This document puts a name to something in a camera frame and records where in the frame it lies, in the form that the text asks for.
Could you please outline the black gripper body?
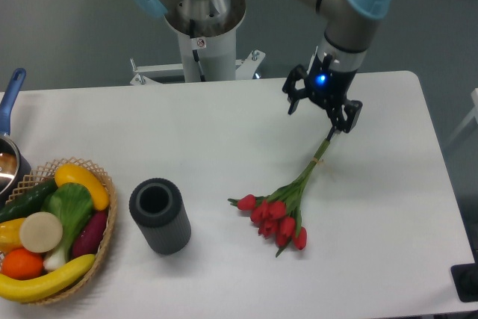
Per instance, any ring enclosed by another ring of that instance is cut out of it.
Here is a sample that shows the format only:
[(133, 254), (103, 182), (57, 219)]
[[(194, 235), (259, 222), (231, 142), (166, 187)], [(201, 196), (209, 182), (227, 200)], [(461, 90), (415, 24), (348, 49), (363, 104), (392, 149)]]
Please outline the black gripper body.
[(357, 73), (332, 50), (317, 47), (309, 64), (307, 82), (310, 100), (328, 112), (357, 112), (358, 101), (347, 98), (347, 92)]

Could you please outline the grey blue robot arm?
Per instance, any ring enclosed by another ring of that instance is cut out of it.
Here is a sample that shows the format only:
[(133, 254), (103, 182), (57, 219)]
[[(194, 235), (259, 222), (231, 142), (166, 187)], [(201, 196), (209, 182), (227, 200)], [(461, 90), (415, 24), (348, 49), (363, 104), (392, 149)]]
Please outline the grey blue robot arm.
[[(236, 31), (246, 14), (245, 0), (133, 0), (150, 17), (165, 19), (176, 32), (188, 82), (238, 79)], [(283, 91), (290, 111), (301, 99), (322, 108), (333, 132), (347, 133), (362, 104), (347, 98), (391, 0), (298, 0), (326, 21), (309, 66), (295, 66)]]

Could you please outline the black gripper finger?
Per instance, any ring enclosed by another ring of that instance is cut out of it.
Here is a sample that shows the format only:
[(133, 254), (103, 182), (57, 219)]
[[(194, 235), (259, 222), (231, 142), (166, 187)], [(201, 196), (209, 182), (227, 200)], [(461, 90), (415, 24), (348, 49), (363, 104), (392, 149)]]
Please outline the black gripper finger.
[(299, 101), (307, 96), (305, 88), (296, 88), (297, 82), (299, 80), (305, 80), (306, 78), (307, 72), (305, 67), (297, 65), (289, 72), (288, 77), (282, 86), (282, 92), (287, 95), (289, 102), (288, 115), (292, 115), (297, 109)]
[(326, 139), (331, 141), (333, 135), (339, 132), (350, 133), (358, 121), (362, 107), (361, 101), (350, 99), (326, 105), (326, 114), (332, 124)]

